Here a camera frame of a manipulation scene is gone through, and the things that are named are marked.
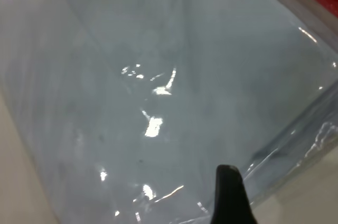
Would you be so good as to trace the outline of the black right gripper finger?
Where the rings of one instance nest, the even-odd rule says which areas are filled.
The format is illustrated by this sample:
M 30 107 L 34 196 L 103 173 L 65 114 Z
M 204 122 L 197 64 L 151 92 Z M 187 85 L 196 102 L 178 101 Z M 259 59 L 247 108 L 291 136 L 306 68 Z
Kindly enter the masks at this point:
M 211 224 L 257 224 L 239 170 L 232 165 L 216 169 Z

